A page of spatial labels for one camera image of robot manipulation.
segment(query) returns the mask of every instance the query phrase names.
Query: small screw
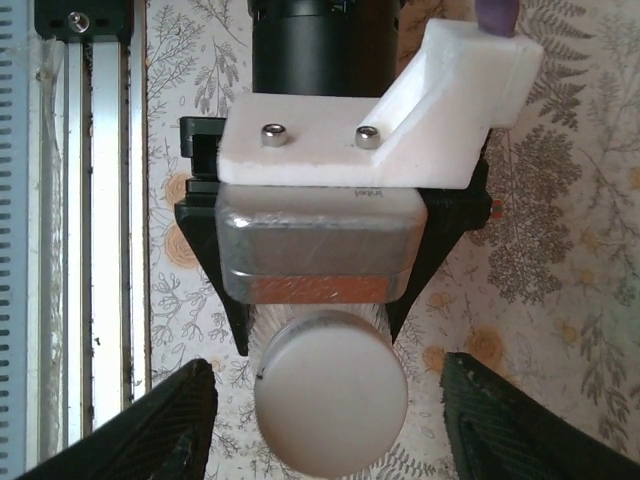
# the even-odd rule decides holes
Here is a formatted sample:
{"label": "small screw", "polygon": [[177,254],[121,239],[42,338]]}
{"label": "small screw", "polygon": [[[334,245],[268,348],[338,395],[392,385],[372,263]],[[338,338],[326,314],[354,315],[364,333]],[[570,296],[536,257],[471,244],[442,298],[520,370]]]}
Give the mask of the small screw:
{"label": "small screw", "polygon": [[491,204],[491,218],[499,219],[504,214],[504,205],[502,200],[494,200]]}
{"label": "small screw", "polygon": [[364,150],[380,146],[380,132],[376,127],[362,126],[356,130],[356,145]]}
{"label": "small screw", "polygon": [[69,28],[76,33],[86,32],[89,30],[89,26],[91,25],[89,17],[81,12],[71,12],[67,19],[69,20]]}
{"label": "small screw", "polygon": [[45,80],[49,80],[50,75],[46,70],[38,70],[36,72],[36,80],[39,82],[44,82]]}
{"label": "small screw", "polygon": [[269,123],[262,127],[262,145],[281,147],[287,143],[287,129],[278,123]]}

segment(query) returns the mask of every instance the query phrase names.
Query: black textured grip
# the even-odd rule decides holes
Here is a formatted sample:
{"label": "black textured grip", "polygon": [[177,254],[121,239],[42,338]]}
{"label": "black textured grip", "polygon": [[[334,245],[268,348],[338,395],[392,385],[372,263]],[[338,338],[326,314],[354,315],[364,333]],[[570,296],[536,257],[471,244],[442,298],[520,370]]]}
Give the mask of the black textured grip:
{"label": "black textured grip", "polygon": [[211,365],[192,360],[20,480],[202,480],[217,409]]}
{"label": "black textured grip", "polygon": [[555,416],[468,354],[442,373],[460,480],[640,478],[640,466]]}

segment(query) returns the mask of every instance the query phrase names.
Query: metal block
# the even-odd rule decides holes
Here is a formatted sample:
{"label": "metal block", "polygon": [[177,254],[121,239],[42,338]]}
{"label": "metal block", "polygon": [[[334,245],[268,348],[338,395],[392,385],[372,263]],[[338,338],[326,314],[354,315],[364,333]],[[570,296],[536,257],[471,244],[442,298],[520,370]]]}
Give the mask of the metal block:
{"label": "metal block", "polygon": [[397,300],[426,221],[413,189],[222,185],[225,290],[249,304]]}

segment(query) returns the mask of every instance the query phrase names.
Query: white plastic block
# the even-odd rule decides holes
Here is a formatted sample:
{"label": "white plastic block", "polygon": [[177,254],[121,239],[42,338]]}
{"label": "white plastic block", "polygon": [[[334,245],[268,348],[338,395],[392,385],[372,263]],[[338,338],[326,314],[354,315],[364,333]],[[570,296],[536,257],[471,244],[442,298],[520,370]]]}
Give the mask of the white plastic block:
{"label": "white plastic block", "polygon": [[[428,22],[420,51],[380,99],[243,94],[227,119],[218,173],[238,185],[464,189],[489,129],[515,124],[543,49],[475,23]],[[261,129],[288,131],[264,147]],[[359,126],[381,134],[355,145]]]}

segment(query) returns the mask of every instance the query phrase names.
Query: rectangular metal part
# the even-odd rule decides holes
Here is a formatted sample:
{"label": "rectangular metal part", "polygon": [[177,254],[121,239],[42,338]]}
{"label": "rectangular metal part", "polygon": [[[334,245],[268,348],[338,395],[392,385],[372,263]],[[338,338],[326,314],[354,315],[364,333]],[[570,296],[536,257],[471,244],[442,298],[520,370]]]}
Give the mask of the rectangular metal part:
{"label": "rectangular metal part", "polygon": [[225,290],[249,304],[397,300],[426,221],[414,189],[222,185]]}
{"label": "rectangular metal part", "polygon": [[128,45],[135,1],[138,0],[34,0],[35,30],[45,40]]}

